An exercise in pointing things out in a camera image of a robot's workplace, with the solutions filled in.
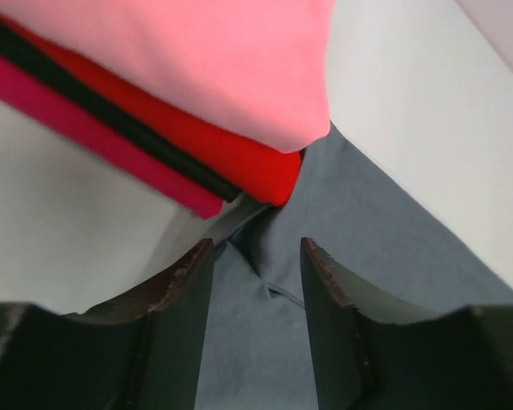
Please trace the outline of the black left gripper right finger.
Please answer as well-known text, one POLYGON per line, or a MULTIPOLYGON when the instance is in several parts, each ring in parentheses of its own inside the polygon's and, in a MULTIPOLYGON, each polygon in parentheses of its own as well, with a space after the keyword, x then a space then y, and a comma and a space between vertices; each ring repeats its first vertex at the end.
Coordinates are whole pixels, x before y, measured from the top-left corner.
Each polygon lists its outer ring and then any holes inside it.
POLYGON ((300 267, 319 408, 513 409, 513 305, 436 313, 308 237, 300 267))

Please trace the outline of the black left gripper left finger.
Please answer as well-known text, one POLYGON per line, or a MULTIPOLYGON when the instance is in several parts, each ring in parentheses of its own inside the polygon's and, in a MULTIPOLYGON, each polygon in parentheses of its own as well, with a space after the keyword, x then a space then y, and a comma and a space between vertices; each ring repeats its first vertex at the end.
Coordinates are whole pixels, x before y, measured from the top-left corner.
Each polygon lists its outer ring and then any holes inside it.
POLYGON ((0 302, 0 409, 191 409, 214 244, 83 314, 0 302))

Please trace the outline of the grey blue t shirt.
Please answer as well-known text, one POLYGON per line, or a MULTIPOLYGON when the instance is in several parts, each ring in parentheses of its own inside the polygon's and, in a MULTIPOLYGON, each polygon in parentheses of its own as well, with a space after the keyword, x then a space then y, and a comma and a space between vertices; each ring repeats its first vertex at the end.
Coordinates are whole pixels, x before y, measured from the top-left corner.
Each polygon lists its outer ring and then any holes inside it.
POLYGON ((438 312, 513 303, 513 290, 339 131, 307 148, 287 204, 220 242, 199 409, 315 409, 300 242, 438 312))

